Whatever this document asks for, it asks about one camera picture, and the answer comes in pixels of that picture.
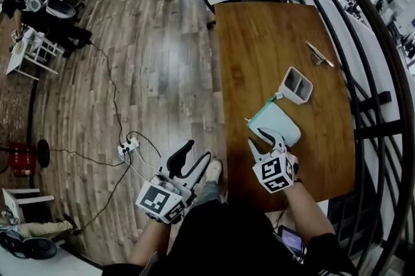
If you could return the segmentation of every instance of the shoe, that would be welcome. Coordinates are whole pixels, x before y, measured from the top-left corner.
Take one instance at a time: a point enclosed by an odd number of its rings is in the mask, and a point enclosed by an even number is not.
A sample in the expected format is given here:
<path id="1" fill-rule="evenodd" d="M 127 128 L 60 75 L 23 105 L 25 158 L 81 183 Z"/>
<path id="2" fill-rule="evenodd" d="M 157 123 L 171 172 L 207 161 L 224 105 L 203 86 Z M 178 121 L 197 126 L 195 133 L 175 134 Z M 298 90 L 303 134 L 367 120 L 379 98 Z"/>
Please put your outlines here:
<path id="1" fill-rule="evenodd" d="M 73 226 L 73 229 L 74 229 L 74 230 L 75 230 L 75 229 L 78 229 L 77 224 L 76 224 L 76 223 L 75 223 L 75 221 L 72 219 L 72 217 L 70 217 L 70 215 L 68 215 L 68 214 L 64 214 L 64 219 L 65 219 L 65 221 L 69 222 L 69 223 Z"/>
<path id="2" fill-rule="evenodd" d="M 212 160 L 206 168 L 206 182 L 219 182 L 220 174 L 222 173 L 222 163 L 217 159 Z"/>
<path id="3" fill-rule="evenodd" d="M 69 58 L 69 57 L 71 57 L 72 53 L 73 53 L 73 51 L 65 51 L 65 52 L 62 54 L 62 57 L 63 57 L 63 58 Z"/>
<path id="4" fill-rule="evenodd" d="M 86 39 L 79 40 L 78 45 L 77 45 L 78 49 L 82 49 L 85 47 L 85 45 L 89 45 L 89 41 L 92 37 L 92 33 L 88 30 L 87 32 L 88 32 L 88 37 Z"/>

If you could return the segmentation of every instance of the white plastic cup holder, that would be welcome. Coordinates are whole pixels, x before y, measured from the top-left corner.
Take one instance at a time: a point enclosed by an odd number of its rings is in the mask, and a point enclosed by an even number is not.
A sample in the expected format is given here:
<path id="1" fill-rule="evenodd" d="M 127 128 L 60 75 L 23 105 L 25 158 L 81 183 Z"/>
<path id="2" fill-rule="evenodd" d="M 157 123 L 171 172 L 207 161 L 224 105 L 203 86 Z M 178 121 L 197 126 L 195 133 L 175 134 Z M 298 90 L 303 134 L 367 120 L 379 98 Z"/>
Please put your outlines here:
<path id="1" fill-rule="evenodd" d="M 313 90 L 313 84 L 295 67 L 289 67 L 278 91 L 295 104 L 306 103 Z"/>

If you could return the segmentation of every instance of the white sneaker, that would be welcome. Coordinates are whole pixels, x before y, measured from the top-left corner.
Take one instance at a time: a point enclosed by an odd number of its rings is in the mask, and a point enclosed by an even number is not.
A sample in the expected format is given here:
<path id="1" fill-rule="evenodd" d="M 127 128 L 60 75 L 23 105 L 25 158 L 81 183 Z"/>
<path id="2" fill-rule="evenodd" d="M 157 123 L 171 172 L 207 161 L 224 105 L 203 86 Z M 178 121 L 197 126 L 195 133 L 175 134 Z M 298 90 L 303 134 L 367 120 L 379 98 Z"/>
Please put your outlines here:
<path id="1" fill-rule="evenodd" d="M 206 181 L 219 182 L 222 173 L 222 163 L 217 159 L 212 160 L 206 168 Z"/>

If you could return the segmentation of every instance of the white chair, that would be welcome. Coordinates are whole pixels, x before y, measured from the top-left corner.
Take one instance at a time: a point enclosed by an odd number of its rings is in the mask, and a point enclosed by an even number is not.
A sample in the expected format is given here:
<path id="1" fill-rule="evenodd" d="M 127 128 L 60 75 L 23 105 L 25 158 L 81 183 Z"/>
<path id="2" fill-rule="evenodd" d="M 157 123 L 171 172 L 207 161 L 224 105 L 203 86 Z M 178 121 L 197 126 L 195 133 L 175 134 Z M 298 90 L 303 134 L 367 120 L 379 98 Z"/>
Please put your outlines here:
<path id="1" fill-rule="evenodd" d="M 6 70 L 6 75 L 12 71 L 16 71 L 32 79 L 39 80 L 39 78 L 36 78 L 35 76 L 32 76 L 21 70 L 23 60 L 28 60 L 57 75 L 58 72 L 45 65 L 45 56 L 47 53 L 56 57 L 59 54 L 63 54 L 64 50 L 61 49 L 56 43 L 50 42 L 45 37 L 45 34 L 36 32 L 32 28 L 28 29 L 28 31 L 26 31 L 26 33 L 23 35 L 23 39 L 14 45 L 12 55 Z"/>
<path id="2" fill-rule="evenodd" d="M 20 223 L 25 223 L 25 218 L 21 211 L 20 205 L 26 205 L 28 203 L 37 203 L 54 200 L 54 196 L 38 196 L 36 198 L 23 198 L 18 199 L 15 194 L 24 193 L 39 193 L 40 189 L 3 189 L 3 197 L 5 199 L 5 205 L 12 211 L 13 216 L 16 217 Z"/>

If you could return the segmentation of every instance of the black railing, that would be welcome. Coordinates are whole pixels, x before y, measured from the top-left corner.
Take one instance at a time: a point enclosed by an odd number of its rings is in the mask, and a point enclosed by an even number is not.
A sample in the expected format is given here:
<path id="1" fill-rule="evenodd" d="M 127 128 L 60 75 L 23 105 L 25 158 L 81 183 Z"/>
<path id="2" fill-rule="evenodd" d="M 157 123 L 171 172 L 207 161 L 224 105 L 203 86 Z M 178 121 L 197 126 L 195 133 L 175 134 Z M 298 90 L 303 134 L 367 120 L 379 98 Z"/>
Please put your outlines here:
<path id="1" fill-rule="evenodd" d="M 351 253 L 351 247 L 357 237 L 358 225 L 362 213 L 362 201 L 363 201 L 363 191 L 364 191 L 364 176 L 368 172 L 366 170 L 365 163 L 368 160 L 364 158 L 364 139 L 369 139 L 371 146 L 377 154 L 378 157 L 378 180 L 374 185 L 377 187 L 376 190 L 376 199 L 374 201 L 374 213 L 373 213 L 373 222 L 369 232 L 369 235 L 366 237 L 365 247 L 362 250 L 358 268 L 361 268 L 370 248 L 372 245 L 372 240 L 376 230 L 376 223 L 379 221 L 379 215 L 381 210 L 383 191 L 384 191 L 384 182 L 390 191 L 392 206 L 394 209 L 394 219 L 392 222 L 392 227 L 389 232 L 389 236 L 383 245 L 383 252 L 381 258 L 378 260 L 375 268 L 373 269 L 372 275 L 379 275 L 385 269 L 388 261 L 391 256 L 394 254 L 394 251 L 398 245 L 398 242 L 401 238 L 401 233 L 405 228 L 405 238 L 408 240 L 409 228 L 407 225 L 407 215 L 410 207 L 412 206 L 412 214 L 415 213 L 415 205 L 413 201 L 413 188 L 415 180 L 415 157 L 414 157 L 414 105 L 412 103 L 412 97 L 410 94 L 409 83 L 405 73 L 405 69 L 402 65 L 402 62 L 399 57 L 399 53 L 396 49 L 394 41 L 389 34 L 389 31 L 386 25 L 383 23 L 381 17 L 377 13 L 373 4 L 370 0 L 355 0 L 360 6 L 362 13 L 366 17 L 368 24 L 370 25 L 377 41 L 385 57 L 385 61 L 389 70 L 392 83 L 394 85 L 394 91 L 396 94 L 397 106 L 399 109 L 399 120 L 395 121 L 396 128 L 398 128 L 399 133 L 402 136 L 402 153 L 400 152 L 397 144 L 392 137 L 393 134 L 396 134 L 396 130 L 391 133 L 388 130 L 391 127 L 390 123 L 385 122 L 384 116 L 381 109 L 381 100 L 379 99 L 379 92 L 372 74 L 372 67 L 367 59 L 364 48 L 361 44 L 361 41 L 353 28 L 353 24 L 349 19 L 349 15 L 344 11 L 341 4 L 338 0 L 332 0 L 333 4 L 337 8 L 350 36 L 353 40 L 353 43 L 356 47 L 356 50 L 359 54 L 362 68 L 366 75 L 367 83 L 370 90 L 370 96 L 366 91 L 356 82 L 353 78 L 352 72 L 348 65 L 348 60 L 345 55 L 342 44 L 340 43 L 338 36 L 336 35 L 335 29 L 333 28 L 332 23 L 330 22 L 329 16 L 324 10 L 322 4 L 319 0 L 313 0 L 315 6 L 320 12 L 324 23 L 326 24 L 327 30 L 331 35 L 333 44 L 337 50 L 338 57 L 340 59 L 342 69 L 344 72 L 344 77 L 346 79 L 346 85 L 350 94 L 350 103 L 351 110 L 353 113 L 353 118 L 355 121 L 355 143 L 356 143 L 356 169 L 359 171 L 356 178 L 356 187 L 355 192 L 359 197 L 359 201 L 356 207 L 356 213 L 353 217 L 353 231 L 348 242 L 347 250 L 348 253 Z M 361 107 L 362 101 L 370 100 L 371 111 L 368 111 L 367 107 Z M 390 149 L 385 144 L 385 137 L 388 139 L 388 145 L 392 146 Z M 394 164 L 394 158 L 392 154 L 395 153 L 396 158 L 398 159 L 401 167 L 401 176 L 399 178 L 396 165 Z M 391 169 L 392 176 L 390 175 L 388 169 L 386 168 L 386 160 L 388 161 L 389 168 Z M 398 195 L 394 190 L 392 179 L 395 181 L 398 186 Z M 344 209 L 346 208 L 345 203 L 342 203 L 342 216 L 344 216 Z M 342 231 L 342 219 L 340 217 L 340 222 L 337 225 L 337 234 L 340 238 Z"/>

